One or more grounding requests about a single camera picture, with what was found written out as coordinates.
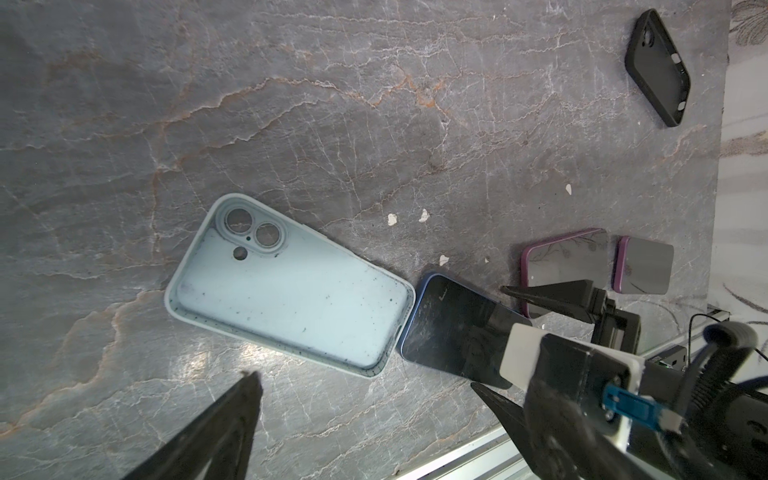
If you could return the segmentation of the light blue phone case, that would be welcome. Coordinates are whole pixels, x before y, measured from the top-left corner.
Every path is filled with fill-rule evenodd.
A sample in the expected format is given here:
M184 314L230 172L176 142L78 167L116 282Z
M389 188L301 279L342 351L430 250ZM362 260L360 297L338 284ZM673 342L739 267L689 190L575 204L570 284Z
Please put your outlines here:
M164 296L178 320L363 378L415 300L408 281L239 193L212 205Z

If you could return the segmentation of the blue phone black screen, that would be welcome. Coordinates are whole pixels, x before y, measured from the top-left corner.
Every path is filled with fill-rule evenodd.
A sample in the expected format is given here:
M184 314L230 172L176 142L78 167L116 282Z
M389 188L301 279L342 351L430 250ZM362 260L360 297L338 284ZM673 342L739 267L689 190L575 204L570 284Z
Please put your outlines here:
M511 329L530 320L442 273L426 274L398 343L411 363L507 390L500 375Z

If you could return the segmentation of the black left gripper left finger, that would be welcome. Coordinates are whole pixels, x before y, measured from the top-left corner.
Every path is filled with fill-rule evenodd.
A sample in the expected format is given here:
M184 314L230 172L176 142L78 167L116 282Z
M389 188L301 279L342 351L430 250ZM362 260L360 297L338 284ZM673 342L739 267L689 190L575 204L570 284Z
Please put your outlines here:
M248 471L263 387L245 374L128 479L243 479Z

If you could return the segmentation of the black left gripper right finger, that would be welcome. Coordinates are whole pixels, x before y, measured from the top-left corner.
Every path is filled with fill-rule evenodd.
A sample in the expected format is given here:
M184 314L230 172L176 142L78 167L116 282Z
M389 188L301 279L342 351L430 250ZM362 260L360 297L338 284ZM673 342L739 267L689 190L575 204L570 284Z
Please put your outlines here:
M541 380L529 383L524 416L542 479L650 477L597 431L578 404Z

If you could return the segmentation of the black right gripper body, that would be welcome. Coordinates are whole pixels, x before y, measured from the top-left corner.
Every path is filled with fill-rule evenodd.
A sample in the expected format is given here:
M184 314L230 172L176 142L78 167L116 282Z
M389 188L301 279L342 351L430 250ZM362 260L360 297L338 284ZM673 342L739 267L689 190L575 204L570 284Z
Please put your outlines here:
M595 326L602 345L571 340L548 333L540 341L533 378L570 401L579 415L614 446L629 444L632 421L611 411L603 403L604 390L615 386L637 394L646 360L636 354L641 333L640 316L624 310Z

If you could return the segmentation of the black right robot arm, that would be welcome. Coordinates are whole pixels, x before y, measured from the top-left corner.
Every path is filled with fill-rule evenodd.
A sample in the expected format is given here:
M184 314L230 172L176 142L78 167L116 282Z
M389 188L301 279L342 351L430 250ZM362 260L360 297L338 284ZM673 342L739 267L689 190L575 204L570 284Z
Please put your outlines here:
M535 475L646 479L657 468L678 479L766 477L767 380L735 378L758 345L750 325L706 327L703 347L679 371L639 356L639 316L588 280L504 293L594 328L589 343L512 328L500 372L524 390L522 404L474 385Z

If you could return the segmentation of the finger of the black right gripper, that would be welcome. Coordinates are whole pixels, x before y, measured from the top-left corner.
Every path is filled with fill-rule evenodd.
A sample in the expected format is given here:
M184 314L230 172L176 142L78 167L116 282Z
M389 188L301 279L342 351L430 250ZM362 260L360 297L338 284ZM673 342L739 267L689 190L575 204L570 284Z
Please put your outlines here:
M500 291L526 304L588 324L595 324L606 310L606 292L595 288L590 280L535 287L501 286Z
M470 387L494 413L526 464L538 475L538 465L523 408L481 383L471 382Z

